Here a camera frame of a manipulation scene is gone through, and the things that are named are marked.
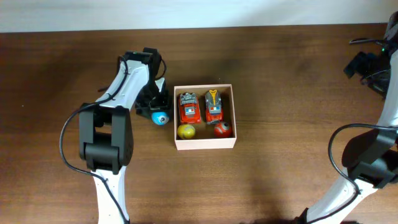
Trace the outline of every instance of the wooden table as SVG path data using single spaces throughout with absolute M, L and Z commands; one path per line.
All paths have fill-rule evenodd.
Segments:
M 134 223 L 259 223 L 293 219 L 338 174 L 326 153 L 347 123 L 376 123 L 382 98 L 347 79 L 346 64 L 381 38 L 385 24 L 222 29 L 110 30 L 0 34 L 0 222 L 96 223 L 93 179 L 67 169 L 58 138 L 67 116 L 110 84 L 117 56 L 160 49 L 167 83 L 233 85 L 238 140 L 233 150 L 177 152 L 172 123 L 132 116 L 134 154 L 126 206 Z M 364 132 L 343 132 L 346 142 Z M 76 166 L 77 120 L 65 136 Z M 348 217 L 397 223 L 398 188 L 371 195 Z

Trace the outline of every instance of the toy fire truck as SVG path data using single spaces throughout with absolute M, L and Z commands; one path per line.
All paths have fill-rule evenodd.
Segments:
M 221 97 L 217 90 L 209 90 L 206 95 L 206 122 L 216 124 L 223 120 Z
M 180 121 L 182 124 L 200 123 L 200 110 L 196 94 L 184 93 L 178 99 Z

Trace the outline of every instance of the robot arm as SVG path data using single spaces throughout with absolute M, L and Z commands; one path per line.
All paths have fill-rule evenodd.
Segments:
M 398 25 L 395 25 L 395 28 L 394 35 L 391 35 L 390 32 L 391 38 L 397 34 Z M 389 54 L 390 53 L 384 53 L 379 58 L 383 60 L 382 58 L 389 56 Z M 398 127 L 398 51 L 396 47 L 392 48 L 389 63 L 391 77 L 384 109 L 377 125 Z M 361 73 L 361 71 L 367 71 L 361 68 L 356 70 L 359 73 Z M 363 75 L 364 78 L 373 76 L 368 74 L 361 75 Z M 377 92 L 381 95 L 385 95 L 383 91 Z M 300 224 L 341 223 L 368 195 L 373 194 L 388 183 L 396 183 L 398 181 L 398 152 L 391 150 L 396 139 L 396 130 L 383 131 L 378 129 L 373 129 L 353 138 L 347 144 L 343 153 L 343 166 L 345 167 L 343 172 L 358 185 L 360 191 L 359 195 L 355 197 L 356 189 L 354 185 L 343 176 L 340 176 L 326 195 L 315 205 L 306 209 L 300 217 L 296 218 L 295 222 Z
M 169 116 L 171 100 L 165 89 L 165 80 L 155 79 L 161 61 L 156 49 L 126 52 L 118 64 L 116 78 L 96 100 L 104 103 L 79 114 L 80 157 L 94 174 L 99 224 L 129 220 L 124 199 L 124 176 L 133 152 L 130 120 L 133 104 L 136 103 L 137 113 L 139 111 L 138 114 L 147 118 L 154 113 Z M 100 132 L 105 124 L 111 126 L 111 133 Z

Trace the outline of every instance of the black cable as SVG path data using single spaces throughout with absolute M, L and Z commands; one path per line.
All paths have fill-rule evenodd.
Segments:
M 162 63 L 163 63 L 163 67 L 164 67 L 164 69 L 163 69 L 163 74 L 162 74 L 161 76 L 159 76 L 158 78 L 156 78 L 155 80 L 160 80 L 160 79 L 164 76 L 164 74 L 166 74 L 166 71 L 167 71 L 166 62 L 164 62 L 163 59 L 161 59 L 161 61 L 162 61 Z
M 370 77 L 372 77 L 373 75 L 378 75 L 378 74 L 380 74 L 380 73 L 387 72 L 387 71 L 389 71 L 389 70 L 391 70 L 391 68 L 385 69 L 385 70 L 381 70 L 381 71 L 378 71 L 378 72 L 375 72 L 375 73 L 373 73 L 373 74 L 371 74 L 371 75 L 368 75 L 368 76 L 362 78 L 362 80 L 367 79 L 367 78 L 370 78 Z
M 359 38 L 354 39 L 349 42 L 349 44 L 365 44 L 365 43 L 376 43 L 378 45 L 383 46 L 383 44 L 388 44 L 393 47 L 398 47 L 398 44 L 391 40 L 378 40 L 378 39 L 368 39 L 368 38 Z
M 342 205 L 340 208 L 338 208 L 338 209 L 335 210 L 334 212 L 331 212 L 331 213 L 325 215 L 324 217 L 320 217 L 320 218 L 314 219 L 314 220 L 308 222 L 307 224 L 315 223 L 315 222 L 318 222 L 318 221 L 320 221 L 320 220 L 324 220 L 324 219 L 326 219 L 326 218 L 329 218 L 329 217 L 331 217 L 331 216 L 337 214 L 338 212 L 340 212 L 340 211 L 342 211 L 344 208 L 346 208 L 348 205 L 351 205 L 351 203 L 353 203 L 353 202 L 355 201 L 355 199 L 358 197 L 358 195 L 361 194 L 361 190 L 359 189 L 358 184 L 357 184 L 355 181 L 351 180 L 345 173 L 343 173 L 343 171 L 341 171 L 341 170 L 337 167 L 336 162 L 335 162 L 335 160 L 333 159 L 333 155 L 332 155 L 332 151 L 331 151 L 331 149 L 332 149 L 331 146 L 332 146 L 332 144 L 333 144 L 333 140 L 335 139 L 335 137 L 337 136 L 337 134 L 338 134 L 340 131 L 342 131 L 342 130 L 344 130 L 344 129 L 347 129 L 347 128 L 371 128 L 371 129 L 378 129 L 378 130 L 381 130 L 381 131 L 398 131 L 398 128 L 389 128 L 389 127 L 378 126 L 378 125 L 372 125 L 372 124 L 347 124 L 347 125 L 344 125 L 344 126 L 338 128 L 338 129 L 331 135 L 330 140 L 329 140 L 329 145 L 328 145 L 328 155 L 329 155 L 330 163 L 331 163 L 331 165 L 333 166 L 333 168 L 335 168 L 335 170 L 337 171 L 337 173 L 339 173 L 339 175 L 341 175 L 342 177 L 344 177 L 346 180 L 348 180 L 350 183 L 352 183 L 352 184 L 354 185 L 355 193 L 354 193 L 354 196 L 353 196 L 348 202 L 346 202 L 344 205 Z
M 96 178 L 98 178 L 99 180 L 102 181 L 102 183 L 104 184 L 104 186 L 106 188 L 106 191 L 109 193 L 109 196 L 112 198 L 113 202 L 117 206 L 117 208 L 118 208 L 118 210 L 119 210 L 119 212 L 120 212 L 120 214 L 121 214 L 121 216 L 123 218 L 124 223 L 127 224 L 127 223 L 130 223 L 130 220 L 127 220 L 127 218 L 124 216 L 122 208 L 120 207 L 118 201 L 113 196 L 111 190 L 109 189 L 109 186 L 106 184 L 107 179 L 101 177 L 98 174 L 94 174 L 92 172 L 88 172 L 88 171 L 85 171 L 85 170 L 82 170 L 82 169 L 79 169 L 79 168 L 76 168 L 76 167 L 72 166 L 71 164 L 68 163 L 67 159 L 65 158 L 65 155 L 63 154 L 63 136 L 64 136 L 65 130 L 66 130 L 69 122 L 72 120 L 72 118 L 75 117 L 78 113 L 80 113 L 80 112 L 82 112 L 84 110 L 88 110 L 88 109 L 90 109 L 90 108 L 92 108 L 94 106 L 97 106 L 97 105 L 100 105 L 102 103 L 108 102 L 109 100 L 112 100 L 119 93 L 120 89 L 122 88 L 124 82 L 127 79 L 127 75 L 129 74 L 129 67 L 128 67 L 126 59 L 124 59 L 124 57 L 119 56 L 119 60 L 124 63 L 124 66 L 125 66 L 126 69 L 124 71 L 124 76 L 123 76 L 122 82 L 120 83 L 120 85 L 118 86 L 116 91 L 112 95 L 109 94 L 109 97 L 107 99 L 105 99 L 105 100 L 101 100 L 101 101 L 98 101 L 98 102 L 95 102 L 95 103 L 88 104 L 88 105 L 83 106 L 83 107 L 77 109 L 76 111 L 74 111 L 69 116 L 69 118 L 66 120 L 65 124 L 63 125 L 63 128 L 61 130 L 61 135 L 60 135 L 60 145 L 59 145 L 59 147 L 60 147 L 61 158 L 62 158 L 63 162 L 65 163 L 65 165 L 67 165 L 67 167 L 69 167 L 71 170 L 74 170 L 76 172 L 79 172 L 79 173 L 82 173 L 82 174 L 86 174 L 86 175 L 90 175 L 92 177 L 96 177 Z

